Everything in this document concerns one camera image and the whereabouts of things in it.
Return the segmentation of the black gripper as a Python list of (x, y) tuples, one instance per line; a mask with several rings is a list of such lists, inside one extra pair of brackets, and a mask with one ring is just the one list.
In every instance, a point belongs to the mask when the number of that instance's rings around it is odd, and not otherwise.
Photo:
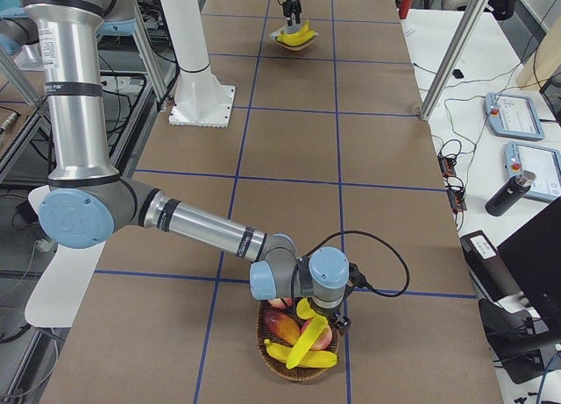
[(283, 16), (287, 21), (300, 21), (302, 5), (300, 0), (282, 0)]
[(342, 313), (340, 307), (320, 308), (314, 306), (314, 311), (324, 316), (328, 323), (335, 328), (339, 334), (346, 334), (352, 325), (351, 319)]

